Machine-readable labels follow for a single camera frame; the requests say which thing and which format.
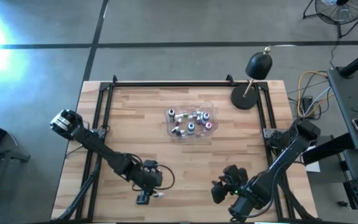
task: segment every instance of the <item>clear plastic container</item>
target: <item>clear plastic container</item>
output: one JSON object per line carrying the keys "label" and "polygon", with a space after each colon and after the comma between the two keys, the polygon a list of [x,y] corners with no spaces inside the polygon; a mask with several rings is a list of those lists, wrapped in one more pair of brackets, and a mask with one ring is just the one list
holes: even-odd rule
{"label": "clear plastic container", "polygon": [[[172,112],[175,113],[173,121],[172,116],[170,116],[170,113],[172,114]],[[199,105],[172,106],[164,109],[164,113],[167,124],[167,133],[174,138],[200,138],[211,134],[218,128],[214,105],[211,101],[204,101]],[[209,119],[204,119],[203,123],[201,115],[204,118],[209,117]],[[197,123],[197,117],[201,120],[200,124]],[[194,124],[193,134],[188,130],[190,123]]]}

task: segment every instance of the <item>concrete floor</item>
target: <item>concrete floor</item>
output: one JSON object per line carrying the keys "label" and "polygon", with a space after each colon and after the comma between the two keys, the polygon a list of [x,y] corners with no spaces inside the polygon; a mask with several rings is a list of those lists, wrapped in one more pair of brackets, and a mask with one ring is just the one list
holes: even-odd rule
{"label": "concrete floor", "polygon": [[[335,41],[335,27],[318,18],[301,19],[307,3],[110,0],[99,42]],[[101,6],[102,0],[0,0],[0,44],[90,44]],[[358,26],[342,40],[358,40]],[[98,49],[89,79],[111,80],[113,74],[119,80],[222,80],[227,74],[245,79],[250,56],[263,48]],[[287,92],[296,90],[302,72],[330,68],[332,48],[319,42],[273,47],[268,79],[284,80]],[[89,49],[0,50],[0,127],[14,135],[18,151],[32,156],[28,164],[12,162],[6,173],[0,189],[0,223],[50,218],[67,141],[48,124],[61,109],[76,108],[89,54]],[[335,65],[347,65],[358,56],[358,45],[339,46],[334,54]],[[321,80],[316,77],[311,83]],[[316,97],[327,87],[328,83],[317,85],[306,94]],[[296,98],[296,93],[289,97]],[[314,123],[323,135],[346,132],[334,98],[329,111]],[[322,166],[322,174],[309,176],[319,217],[358,223],[358,211],[336,206],[346,196],[338,184],[342,175],[333,174],[335,158],[324,160]]]}

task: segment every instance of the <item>butcher block tabletop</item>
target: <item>butcher block tabletop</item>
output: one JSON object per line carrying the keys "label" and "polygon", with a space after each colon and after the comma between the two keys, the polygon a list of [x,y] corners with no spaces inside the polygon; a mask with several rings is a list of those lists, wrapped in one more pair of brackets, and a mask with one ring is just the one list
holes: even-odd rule
{"label": "butcher block tabletop", "polygon": [[[277,128],[288,129],[292,123],[290,105],[284,82],[267,81]],[[77,112],[92,126],[98,99],[100,82],[84,82]],[[218,180],[223,169],[231,164],[243,167],[248,176],[268,168],[264,140],[260,127],[258,107],[239,110],[232,105],[229,86],[186,87],[114,87],[109,115],[110,132],[106,144],[118,152],[138,155],[142,160],[156,160],[169,166],[175,173],[175,185],[165,190],[164,196],[150,198],[149,205],[136,205],[139,192],[126,182],[103,160],[99,177],[94,222],[228,222],[228,208],[237,196],[226,196],[225,201],[215,204],[211,196],[211,181]],[[262,104],[268,128],[269,116],[262,94]],[[107,100],[103,98],[101,119]],[[217,130],[203,138],[174,139],[167,134],[164,109],[170,106],[197,105],[204,101],[214,105]],[[67,152],[80,144],[70,141]],[[64,162],[57,190],[52,218],[60,216],[80,190],[86,149],[70,154]],[[172,177],[162,168],[162,187],[169,186]],[[317,216],[305,168],[293,164],[287,170],[290,189],[313,216]],[[88,211],[90,190],[85,197],[83,216]],[[288,217],[285,199],[280,193],[284,217]],[[260,217],[248,222],[277,221],[274,204]]]}

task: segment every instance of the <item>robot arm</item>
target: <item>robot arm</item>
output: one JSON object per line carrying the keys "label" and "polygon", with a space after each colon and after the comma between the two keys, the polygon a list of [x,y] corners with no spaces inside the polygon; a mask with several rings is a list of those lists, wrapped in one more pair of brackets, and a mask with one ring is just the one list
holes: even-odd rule
{"label": "robot arm", "polygon": [[155,187],[162,183],[162,173],[156,161],[145,164],[130,154],[113,151],[105,145],[96,131],[86,129],[81,115],[71,110],[63,110],[50,122],[50,128],[68,140],[76,140],[87,150],[92,150],[105,159],[113,171],[127,182],[133,181],[144,192],[151,195]]}
{"label": "robot arm", "polygon": [[[222,202],[225,195],[230,192],[231,195],[238,195],[236,202],[229,208],[230,214],[237,221],[244,222],[246,218],[263,214],[267,209],[257,215],[249,215],[253,208],[262,209],[266,205],[271,205],[273,189],[279,183],[279,177],[286,172],[310,144],[318,139],[319,135],[319,128],[306,119],[298,118],[291,128],[280,136],[281,138],[287,137],[289,141],[282,153],[267,170],[260,172],[250,180],[248,180],[246,170],[237,169],[236,165],[231,165],[224,170],[225,175],[219,177],[221,181],[214,182],[214,187],[211,189],[215,203]],[[301,210],[304,217],[310,217],[301,207],[296,209],[298,212]]]}

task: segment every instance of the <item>fan stand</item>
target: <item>fan stand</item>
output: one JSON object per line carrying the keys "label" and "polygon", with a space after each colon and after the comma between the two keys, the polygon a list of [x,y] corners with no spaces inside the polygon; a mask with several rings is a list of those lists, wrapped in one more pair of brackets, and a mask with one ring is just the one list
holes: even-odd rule
{"label": "fan stand", "polygon": [[[321,14],[321,13],[316,13],[316,14],[312,14],[312,15],[306,15],[306,11],[309,9],[309,7],[310,7],[310,5],[311,5],[311,3],[312,3],[313,1],[314,1],[314,0],[310,0],[310,2],[309,2],[309,4],[308,4],[308,6],[306,7],[305,11],[303,11],[303,18],[306,19],[306,18],[308,18],[308,17],[323,16],[323,17],[329,19],[329,20],[332,21],[332,22],[334,23],[334,25],[337,27],[337,29],[338,29],[338,38],[339,38],[339,39],[342,38],[342,37],[344,37],[344,36],[346,36],[347,34],[349,34],[349,33],[352,31],[352,29],[355,28],[356,25],[358,25],[358,20],[357,20],[357,22],[356,22],[345,34],[342,34],[342,29],[341,29],[340,23],[338,23],[338,22],[332,20],[330,17],[328,17],[328,16],[326,16],[326,15],[324,15],[324,14]],[[347,2],[347,0],[340,0],[340,1],[342,2],[342,4],[345,4],[345,3]]]}

